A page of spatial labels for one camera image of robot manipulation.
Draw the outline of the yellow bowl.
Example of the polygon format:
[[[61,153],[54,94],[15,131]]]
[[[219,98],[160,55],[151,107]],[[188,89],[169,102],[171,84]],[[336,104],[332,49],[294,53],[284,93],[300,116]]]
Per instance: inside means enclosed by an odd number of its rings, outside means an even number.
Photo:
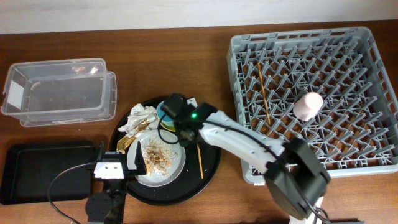
[[[174,122],[173,121],[161,121],[160,125],[171,132],[175,132]]]

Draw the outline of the food scraps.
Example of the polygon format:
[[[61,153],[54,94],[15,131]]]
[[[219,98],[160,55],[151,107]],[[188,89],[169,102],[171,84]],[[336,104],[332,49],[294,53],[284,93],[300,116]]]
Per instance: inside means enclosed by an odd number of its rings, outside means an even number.
[[[172,166],[172,149],[159,138],[149,139],[142,150],[147,176],[152,174],[167,175]]]

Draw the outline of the light blue cup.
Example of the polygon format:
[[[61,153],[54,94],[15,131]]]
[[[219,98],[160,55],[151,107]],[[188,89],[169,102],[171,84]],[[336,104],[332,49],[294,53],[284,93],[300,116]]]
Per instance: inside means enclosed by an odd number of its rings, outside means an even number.
[[[173,125],[174,125],[173,119],[170,118],[169,116],[167,116],[167,115],[165,114],[165,112],[164,112],[164,111],[162,110],[162,108],[161,108],[163,104],[164,104],[164,101],[161,101],[161,102],[158,104],[158,106],[157,106],[157,108],[156,108],[157,116],[158,116],[159,119],[162,118],[162,117],[164,116],[164,118],[162,119],[162,123],[165,124],[165,125],[167,125],[167,126],[173,126]]]

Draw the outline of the grey plate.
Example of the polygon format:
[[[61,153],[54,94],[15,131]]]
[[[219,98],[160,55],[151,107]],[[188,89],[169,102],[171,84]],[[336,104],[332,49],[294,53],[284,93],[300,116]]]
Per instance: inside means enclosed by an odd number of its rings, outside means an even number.
[[[167,185],[174,181],[185,165],[185,149],[177,143],[177,137],[173,133],[166,131],[166,130],[151,130],[139,135],[134,142],[130,145],[128,153],[127,153],[127,166],[130,170],[136,168],[134,164],[134,159],[136,155],[136,146],[137,142],[141,142],[142,150],[144,146],[148,143],[149,139],[152,138],[159,138],[166,144],[168,144],[172,149],[172,166],[169,168],[167,175],[160,175],[160,174],[152,174],[150,176],[146,175],[138,175],[137,181],[145,186],[148,187],[161,187]]]

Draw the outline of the wooden chopstick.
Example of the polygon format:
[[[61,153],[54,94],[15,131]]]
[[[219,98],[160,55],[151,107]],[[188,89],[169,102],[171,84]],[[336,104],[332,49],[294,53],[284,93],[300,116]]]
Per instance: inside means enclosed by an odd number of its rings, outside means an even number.
[[[201,179],[204,179],[203,166],[202,166],[202,161],[201,161],[201,150],[200,150],[199,143],[197,143],[197,154],[198,154],[198,163],[199,163],[199,169],[200,169],[200,176],[201,176]]]
[[[259,81],[261,83],[261,93],[262,93],[264,107],[265,107],[265,111],[266,111],[267,123],[268,123],[269,126],[271,126],[271,118],[270,118],[270,115],[269,115],[269,108],[268,108],[268,104],[267,104],[266,92],[265,92],[265,88],[264,88],[264,85],[263,85],[264,81],[263,81],[263,77],[262,77],[261,63],[260,62],[257,63],[257,69],[258,69],[258,73],[259,73]]]

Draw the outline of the pink cup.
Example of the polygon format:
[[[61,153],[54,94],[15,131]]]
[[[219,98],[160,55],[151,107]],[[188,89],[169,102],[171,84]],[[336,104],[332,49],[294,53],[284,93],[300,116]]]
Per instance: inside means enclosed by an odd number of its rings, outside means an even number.
[[[302,121],[308,121],[314,118],[323,106],[323,98],[315,92],[307,93],[299,99],[293,107],[293,113],[296,118]]]

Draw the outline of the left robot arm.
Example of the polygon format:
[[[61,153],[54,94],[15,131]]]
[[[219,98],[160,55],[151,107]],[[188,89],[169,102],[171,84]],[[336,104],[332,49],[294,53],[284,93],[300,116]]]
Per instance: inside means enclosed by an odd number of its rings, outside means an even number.
[[[85,205],[88,223],[122,223],[126,203],[127,185],[147,174],[141,144],[136,146],[133,169],[127,166],[127,157],[117,151],[106,152],[100,144],[96,158],[88,166],[93,177],[103,183],[100,192],[89,196]]]

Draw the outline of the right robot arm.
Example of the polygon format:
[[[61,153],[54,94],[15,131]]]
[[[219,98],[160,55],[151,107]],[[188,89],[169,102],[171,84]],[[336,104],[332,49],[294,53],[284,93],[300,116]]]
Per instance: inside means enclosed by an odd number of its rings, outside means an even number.
[[[161,109],[172,119],[181,146],[202,140],[234,154],[262,174],[274,202],[291,219],[330,222],[320,200],[331,177],[306,141],[294,138],[285,142],[266,137],[214,106],[194,106],[178,93],[168,96]]]

